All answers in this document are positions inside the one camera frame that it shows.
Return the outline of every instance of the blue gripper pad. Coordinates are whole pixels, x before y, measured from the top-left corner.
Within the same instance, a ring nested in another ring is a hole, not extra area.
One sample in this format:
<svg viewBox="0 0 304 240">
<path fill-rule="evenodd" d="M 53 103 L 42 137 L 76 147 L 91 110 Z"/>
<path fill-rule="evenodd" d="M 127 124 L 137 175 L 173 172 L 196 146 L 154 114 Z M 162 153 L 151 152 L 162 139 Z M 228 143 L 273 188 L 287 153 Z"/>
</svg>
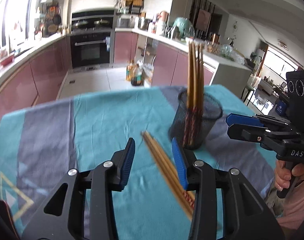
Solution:
<svg viewBox="0 0 304 240">
<path fill-rule="evenodd" d="M 134 139 L 131 139 L 129 150 L 126 153 L 126 157 L 125 157 L 124 163 L 121 168 L 120 185 L 122 185 L 122 187 L 125 187 L 128 184 L 130 171 L 131 171 L 131 167 L 132 167 L 132 163 L 133 163 L 133 159 L 134 159 L 134 154 L 135 154 L 135 141 L 134 141 Z"/>
<path fill-rule="evenodd" d="M 237 124 L 264 127 L 264 125 L 260 122 L 258 118 L 254 118 L 246 115 L 240 115 L 240 114 L 229 114 L 227 116 L 226 122 L 228 126 L 237 123 Z"/>
<path fill-rule="evenodd" d="M 182 185 L 183 189 L 186 190 L 188 188 L 187 167 L 184 163 L 180 147 L 175 138 L 172 139 L 172 153 L 180 184 Z"/>
</svg>

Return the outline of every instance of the hand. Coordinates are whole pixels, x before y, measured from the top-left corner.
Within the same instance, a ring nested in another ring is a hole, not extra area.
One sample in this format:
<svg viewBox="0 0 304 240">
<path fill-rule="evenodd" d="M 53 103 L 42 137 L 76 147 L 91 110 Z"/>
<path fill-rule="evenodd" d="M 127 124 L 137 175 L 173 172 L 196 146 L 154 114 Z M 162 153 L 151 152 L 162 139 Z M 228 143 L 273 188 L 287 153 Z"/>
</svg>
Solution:
<svg viewBox="0 0 304 240">
<path fill-rule="evenodd" d="M 275 187 L 282 191 L 284 188 L 289 188 L 291 180 L 291 171 L 285 168 L 285 162 L 276 160 Z M 304 164 L 300 163 L 292 169 L 292 175 L 299 177 L 298 183 L 304 180 Z"/>
</svg>

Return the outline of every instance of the mesh pen holder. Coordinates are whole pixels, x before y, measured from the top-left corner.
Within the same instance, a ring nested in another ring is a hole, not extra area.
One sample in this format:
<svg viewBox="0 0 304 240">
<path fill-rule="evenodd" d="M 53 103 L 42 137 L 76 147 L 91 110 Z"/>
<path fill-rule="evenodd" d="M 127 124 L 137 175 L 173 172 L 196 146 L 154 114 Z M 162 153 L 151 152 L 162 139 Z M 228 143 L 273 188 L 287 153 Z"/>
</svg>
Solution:
<svg viewBox="0 0 304 240">
<path fill-rule="evenodd" d="M 203 113 L 197 113 L 186 108 L 187 91 L 182 91 L 179 96 L 179 106 L 173 123 L 169 129 L 169 137 L 176 137 L 185 149 L 198 149 L 209 134 L 215 121 L 222 117 L 220 103 L 208 94 L 203 95 Z"/>
</svg>

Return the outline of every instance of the pink sleeve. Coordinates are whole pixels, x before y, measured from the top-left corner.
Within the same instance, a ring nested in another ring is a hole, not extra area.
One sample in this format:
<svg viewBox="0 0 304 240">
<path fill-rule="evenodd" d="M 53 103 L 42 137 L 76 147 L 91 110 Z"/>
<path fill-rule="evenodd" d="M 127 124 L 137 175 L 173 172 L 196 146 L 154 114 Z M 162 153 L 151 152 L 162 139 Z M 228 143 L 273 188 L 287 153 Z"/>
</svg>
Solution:
<svg viewBox="0 0 304 240">
<path fill-rule="evenodd" d="M 298 229 L 304 220 L 304 182 L 295 187 L 289 198 L 285 199 L 283 216 L 277 218 L 281 227 Z"/>
</svg>

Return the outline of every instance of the yellow triangle pattern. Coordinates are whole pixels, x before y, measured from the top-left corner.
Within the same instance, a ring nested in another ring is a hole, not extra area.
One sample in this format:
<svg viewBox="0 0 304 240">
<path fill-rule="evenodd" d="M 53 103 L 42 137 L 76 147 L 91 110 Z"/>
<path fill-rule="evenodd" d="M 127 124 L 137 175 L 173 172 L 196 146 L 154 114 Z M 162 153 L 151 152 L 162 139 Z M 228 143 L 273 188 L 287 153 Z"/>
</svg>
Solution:
<svg viewBox="0 0 304 240">
<path fill-rule="evenodd" d="M 27 195 L 25 195 L 21 190 L 19 190 L 13 183 L 0 171 L 0 198 L 3 200 L 3 193 L 2 193 L 2 181 L 7 183 L 15 193 L 17 193 L 20 197 L 22 197 L 25 200 L 25 204 L 22 206 L 22 208 L 13 215 L 13 221 L 15 222 L 18 218 L 22 216 L 26 210 L 33 205 L 33 200 L 30 199 Z"/>
</svg>

